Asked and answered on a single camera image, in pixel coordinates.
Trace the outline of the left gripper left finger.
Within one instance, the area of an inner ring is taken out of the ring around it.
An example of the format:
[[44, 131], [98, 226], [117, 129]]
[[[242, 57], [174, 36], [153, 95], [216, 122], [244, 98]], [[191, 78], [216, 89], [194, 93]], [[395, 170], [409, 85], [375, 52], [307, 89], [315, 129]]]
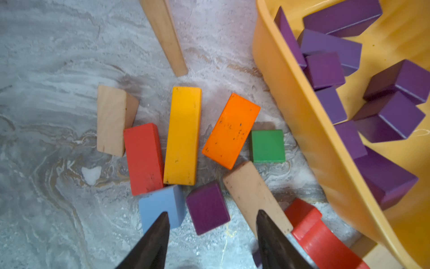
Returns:
[[169, 216], [164, 211], [116, 268], [164, 269], [169, 235]]

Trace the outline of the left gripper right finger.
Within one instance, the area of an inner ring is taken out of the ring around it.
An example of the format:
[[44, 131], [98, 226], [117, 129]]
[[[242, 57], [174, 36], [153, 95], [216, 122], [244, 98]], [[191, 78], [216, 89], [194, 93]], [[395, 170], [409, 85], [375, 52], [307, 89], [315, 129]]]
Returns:
[[259, 252], [264, 269], [313, 269], [314, 262], [292, 236], [284, 235], [264, 210], [256, 217]]

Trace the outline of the purple long brick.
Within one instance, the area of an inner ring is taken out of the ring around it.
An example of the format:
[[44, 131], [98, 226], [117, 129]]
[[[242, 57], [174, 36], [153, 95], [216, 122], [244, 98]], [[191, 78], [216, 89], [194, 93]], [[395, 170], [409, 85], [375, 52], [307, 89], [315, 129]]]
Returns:
[[350, 76], [360, 68], [362, 54], [361, 43], [326, 35], [309, 29], [304, 29], [302, 31], [297, 42], [304, 56], [336, 52], [339, 56], [345, 76]]

